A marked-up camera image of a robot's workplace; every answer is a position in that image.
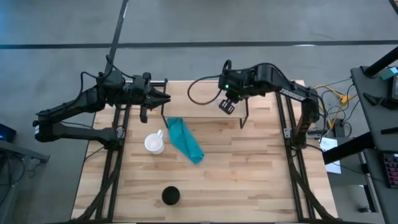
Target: blue towel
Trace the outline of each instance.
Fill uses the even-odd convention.
[[[203,159],[204,154],[183,119],[167,118],[167,123],[172,144],[194,164],[198,164]]]

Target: cable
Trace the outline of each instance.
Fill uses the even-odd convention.
[[[61,121],[61,123],[72,124],[72,125],[80,125],[80,126],[83,126],[83,127],[86,127],[86,128],[93,129],[91,126],[88,126],[88,125],[85,125],[85,124],[79,124],[79,123],[74,123],[74,122],[66,122],[66,121]]]
[[[312,148],[314,148],[314,149],[318,149],[319,151],[324,152],[323,149],[321,149],[321,148],[319,148],[319,147],[316,147],[316,146],[313,146],[313,145],[311,145],[311,144],[307,144],[307,146],[310,146],[310,147],[312,147]],[[358,172],[358,171],[353,170],[353,169],[351,169],[351,168],[348,168],[348,167],[345,167],[345,166],[342,166],[342,165],[339,165],[339,164],[335,164],[334,162],[332,162],[332,164],[334,164],[334,165],[336,165],[336,166],[340,166],[340,167],[345,168],[345,169],[348,169],[348,170],[350,170],[350,171],[352,171],[352,172],[355,172],[355,173],[357,173],[357,174],[362,174],[362,175],[364,175],[364,176],[366,176],[366,177],[369,177],[369,178],[372,179],[372,180],[377,180],[377,181],[380,181],[380,182],[383,182],[383,183],[384,183],[383,180],[380,180],[380,179],[371,177],[371,176],[366,175],[366,174],[364,174],[364,173],[362,173],[362,172]]]
[[[202,77],[202,78],[199,78],[199,79],[193,81],[193,83],[191,83],[191,85],[189,85],[189,87],[188,87],[188,91],[187,91],[187,93],[188,93],[188,98],[189,98],[194,104],[198,104],[198,105],[207,105],[207,104],[209,104],[209,103],[215,101],[215,100],[217,99],[217,97],[220,95],[221,89],[218,91],[218,93],[216,94],[216,96],[215,96],[213,99],[211,99],[210,101],[208,101],[208,102],[206,102],[206,103],[199,103],[199,102],[193,100],[192,97],[191,97],[190,91],[191,91],[192,86],[193,86],[195,83],[199,82],[200,80],[206,80],[206,79],[209,79],[209,78],[217,78],[217,77],[220,77],[220,76],[221,76],[221,75],[213,75],[213,76],[209,76],[209,77]]]
[[[317,88],[327,88],[329,91],[331,91],[331,92],[333,92],[334,94],[336,94],[339,98],[344,97],[344,95],[343,95],[342,93],[340,93],[340,92],[338,92],[338,91],[332,89],[332,87],[328,87],[328,86],[326,86],[326,85],[317,85],[316,87],[314,87],[314,89],[317,89]]]
[[[103,149],[104,147],[105,147],[105,146],[103,146],[103,147],[97,149],[95,152],[93,152],[93,153],[91,153],[90,155],[86,156],[86,157],[85,157],[85,161],[86,161],[90,156],[96,154],[97,152],[99,152],[99,151],[100,151],[101,149]]]
[[[294,155],[292,156],[292,158],[294,158],[295,156],[297,156],[297,155],[298,155],[298,152],[297,152],[297,150],[295,150],[295,152],[296,152],[296,154],[294,154]]]
[[[80,99],[81,95],[83,94],[83,85],[84,85],[83,75],[88,75],[89,77],[93,77],[93,78],[97,79],[96,76],[94,76],[94,75],[92,75],[92,74],[90,74],[90,73],[88,73],[88,72],[81,72],[81,73],[80,73],[80,90],[79,90],[79,94],[78,94],[77,97],[73,100],[73,102],[72,102],[71,104],[69,104],[69,105],[67,105],[67,106],[65,107],[65,110],[66,110],[69,106],[74,105],[74,104]]]
[[[322,97],[320,97],[319,95],[317,95],[317,97],[321,100],[321,104],[322,104],[322,107],[323,107],[323,111],[325,112],[325,115],[323,116],[322,134],[321,134],[321,138],[319,139],[319,141],[321,142],[321,141],[322,141],[322,138],[323,138],[323,136],[324,136],[323,133],[325,132],[325,128],[326,128],[326,117],[327,117],[328,115],[327,115],[325,103],[323,102]]]
[[[347,79],[344,79],[344,80],[340,80],[340,81],[331,83],[331,84],[327,84],[327,85],[325,85],[325,86],[331,86],[331,85],[334,85],[334,84],[337,84],[337,83],[342,83],[342,82],[348,81],[348,80],[350,80],[350,79],[351,79],[351,77],[349,77],[349,78],[347,78]]]
[[[46,164],[45,163],[38,163],[38,164],[35,164],[35,167],[33,167],[32,169],[30,169],[30,170],[26,170],[27,172],[29,172],[29,177],[32,179],[33,177],[35,177],[35,175],[36,175],[36,168],[38,168],[39,166],[45,166]]]
[[[14,154],[11,154],[11,155],[14,156],[15,158],[17,158],[24,168],[22,169],[21,176],[17,180],[15,180],[13,182],[10,182],[9,183],[10,185],[17,183],[18,181],[20,181],[23,178],[23,176],[25,175],[25,168],[26,168],[24,162],[22,161],[22,159],[20,159],[19,157],[17,157]]]
[[[351,87],[353,86],[354,84],[352,84],[352,85],[350,85],[349,87],[348,87],[348,89],[347,89],[347,96],[348,96],[348,93],[349,93],[349,89],[351,89]],[[349,101],[350,100],[352,100],[354,97],[356,97],[357,95],[354,95],[354,96],[352,96],[351,98],[349,98],[348,100],[347,100],[347,107],[344,109],[344,110],[347,110],[348,108],[349,108]],[[334,125],[335,125],[335,123],[336,123],[336,120],[337,120],[337,116],[338,116],[338,113],[341,111],[341,109],[344,107],[344,105],[341,105],[340,107],[339,107],[339,110],[336,112],[336,116],[335,116],[335,118],[333,119],[333,121],[332,121],[332,123],[331,123],[331,129],[333,129],[333,127],[334,127]]]
[[[347,136],[345,136],[345,138],[348,138],[353,133],[353,127],[351,126],[351,124],[349,122],[342,122],[343,126],[346,125],[346,124],[348,124],[348,126],[349,126],[349,134]]]
[[[352,110],[351,113],[349,114],[349,117],[348,117],[346,120],[344,120],[344,121],[348,121],[348,120],[351,118],[351,116],[353,115],[353,112],[354,112],[354,110],[355,110],[355,107],[358,105],[358,103],[359,103],[359,100],[358,100],[358,102],[356,102],[356,104],[355,104],[353,110]]]
[[[4,201],[6,200],[6,198],[8,196],[8,193],[11,190],[11,165],[10,165],[10,161],[9,160],[7,160],[7,169],[8,169],[8,184],[7,184],[8,185],[8,189],[7,189],[7,192],[4,195],[4,197],[1,199],[0,207],[4,203]]]
[[[111,58],[111,56],[106,55],[105,58],[106,58],[106,61],[107,61],[115,70],[121,72],[122,75],[124,75],[125,77],[134,79],[134,77],[132,77],[132,76],[130,76],[130,75],[128,75],[128,74],[122,72],[120,69],[118,69],[118,68],[113,64],[113,58]],[[106,74],[105,78],[108,77],[108,76],[111,74],[111,71],[112,71],[112,70],[110,70],[110,71],[108,72],[108,74]]]

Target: mug handle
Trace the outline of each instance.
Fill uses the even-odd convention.
[[[163,137],[163,131],[162,130],[158,130],[157,135],[162,138]]]

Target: gray floor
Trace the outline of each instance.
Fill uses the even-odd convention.
[[[0,45],[111,43],[121,3],[0,0]],[[394,40],[398,39],[397,22],[387,0],[130,0],[120,42]],[[219,74],[226,59],[233,61],[233,68],[272,62],[289,78],[315,86],[348,78],[350,68],[369,65],[393,47],[118,49],[115,64],[130,74],[151,72],[154,80],[192,80]],[[70,218],[87,142],[62,139],[39,143],[34,139],[32,121],[39,110],[76,97],[80,72],[103,70],[108,52],[0,50],[0,123],[17,130],[18,145],[51,155],[33,179],[24,178],[14,223]],[[85,87],[93,84],[93,79],[85,78]],[[335,88],[345,92],[350,85],[348,81]],[[338,102],[333,95],[326,95],[325,103],[331,107]],[[358,136],[368,127],[360,106],[353,114],[352,136]],[[91,125],[93,117],[81,114],[71,121]],[[382,222],[379,214],[356,211],[365,203],[357,186],[336,186],[332,191],[340,218]]]

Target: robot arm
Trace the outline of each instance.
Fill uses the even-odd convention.
[[[60,138],[95,140],[104,144],[105,149],[118,146],[120,132],[114,128],[102,130],[68,127],[60,122],[80,113],[94,113],[104,109],[106,104],[140,105],[141,122],[147,122],[147,109],[154,109],[170,101],[170,96],[156,90],[151,84],[150,73],[134,75],[127,83],[119,70],[107,75],[100,73],[96,85],[81,92],[75,100],[51,109],[38,112],[33,122],[35,138],[40,142]]]
[[[310,125],[319,120],[318,93],[315,90],[288,80],[273,64],[260,63],[251,68],[232,70],[230,60],[224,64],[218,88],[226,91],[227,100],[223,100],[219,107],[227,114],[234,110],[232,103],[251,96],[265,96],[269,92],[277,91],[300,101],[302,115],[297,127],[291,130],[290,143],[298,149],[306,147],[306,133]]]

